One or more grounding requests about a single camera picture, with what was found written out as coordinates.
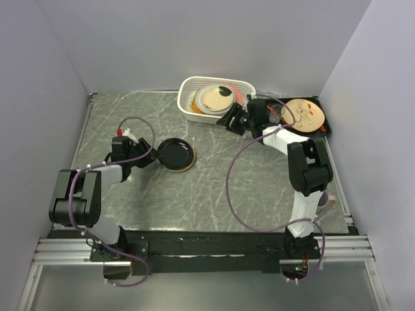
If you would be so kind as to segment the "black glossy saucer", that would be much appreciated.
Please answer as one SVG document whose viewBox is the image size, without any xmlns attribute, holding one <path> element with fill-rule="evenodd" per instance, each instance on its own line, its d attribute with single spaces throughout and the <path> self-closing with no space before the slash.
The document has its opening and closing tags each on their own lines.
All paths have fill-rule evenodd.
<svg viewBox="0 0 415 311">
<path fill-rule="evenodd" d="M 164 140 L 157 151 L 161 154 L 158 161 L 168 170 L 183 171 L 188 169 L 196 159 L 192 146 L 179 138 Z"/>
</svg>

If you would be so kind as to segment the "orange woven tray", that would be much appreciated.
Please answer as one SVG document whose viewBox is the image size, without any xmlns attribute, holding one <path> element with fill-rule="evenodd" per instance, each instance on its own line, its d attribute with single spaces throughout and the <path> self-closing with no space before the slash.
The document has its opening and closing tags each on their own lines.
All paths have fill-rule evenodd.
<svg viewBox="0 0 415 311">
<path fill-rule="evenodd" d="M 198 93 L 199 90 L 200 90 L 200 88 L 198 88 L 196 90 L 195 94 L 192 97 L 192 101 L 191 101 L 191 104 L 190 104 L 190 110 L 191 110 L 192 113 L 197 113 L 197 114 L 202 114 L 203 115 L 204 112 L 199 109 L 199 107 L 197 106 L 196 101 L 195 101 L 197 93 Z"/>
</svg>

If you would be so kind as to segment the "small beige saucer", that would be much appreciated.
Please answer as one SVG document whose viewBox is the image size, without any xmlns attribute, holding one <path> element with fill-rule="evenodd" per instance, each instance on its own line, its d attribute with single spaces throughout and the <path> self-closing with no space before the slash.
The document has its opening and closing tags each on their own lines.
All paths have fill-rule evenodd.
<svg viewBox="0 0 415 311">
<path fill-rule="evenodd" d="M 160 163 L 168 170 L 173 172 L 183 172 L 193 166 L 196 161 L 196 154 L 186 153 L 177 155 L 167 155 L 160 158 Z"/>
</svg>

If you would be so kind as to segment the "cream plate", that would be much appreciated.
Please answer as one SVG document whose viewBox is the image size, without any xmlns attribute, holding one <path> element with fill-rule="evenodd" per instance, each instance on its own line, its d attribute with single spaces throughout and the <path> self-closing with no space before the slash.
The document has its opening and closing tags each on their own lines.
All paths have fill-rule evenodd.
<svg viewBox="0 0 415 311">
<path fill-rule="evenodd" d="M 235 95 L 235 101 L 236 103 L 238 103 L 240 106 L 244 106 L 244 98 L 242 93 L 239 91 L 239 89 L 231 84 L 225 83 L 225 86 L 227 86 L 229 89 L 231 89 Z"/>
</svg>

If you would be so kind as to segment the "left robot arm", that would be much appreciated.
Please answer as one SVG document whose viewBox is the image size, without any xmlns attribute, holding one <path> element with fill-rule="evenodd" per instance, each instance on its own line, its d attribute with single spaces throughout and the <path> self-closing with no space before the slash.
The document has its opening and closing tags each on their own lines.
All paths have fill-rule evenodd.
<svg viewBox="0 0 415 311">
<path fill-rule="evenodd" d="M 144 138 L 114 137 L 101 167 L 84 173 L 59 171 L 49 206 L 50 221 L 64 227 L 76 225 L 93 236 L 96 244 L 104 242 L 112 259 L 125 258 L 129 251 L 125 230 L 101 214 L 102 188 L 126 181 L 132 168 L 145 168 L 160 157 L 161 152 Z"/>
</svg>

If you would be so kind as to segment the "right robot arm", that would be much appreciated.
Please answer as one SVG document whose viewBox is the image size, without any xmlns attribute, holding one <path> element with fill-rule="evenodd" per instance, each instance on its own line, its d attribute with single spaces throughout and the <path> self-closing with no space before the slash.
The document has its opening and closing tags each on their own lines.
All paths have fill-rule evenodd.
<svg viewBox="0 0 415 311">
<path fill-rule="evenodd" d="M 324 140 L 290 131 L 294 123 L 281 124 L 266 100 L 259 98 L 250 100 L 245 107 L 234 103 L 217 124 L 237 135 L 250 132 L 254 143 L 270 146 L 287 156 L 294 203 L 290 220 L 283 226 L 282 250 L 287 256 L 298 258 L 317 247 L 315 217 L 318 207 L 328 199 L 327 185 L 333 180 Z"/>
</svg>

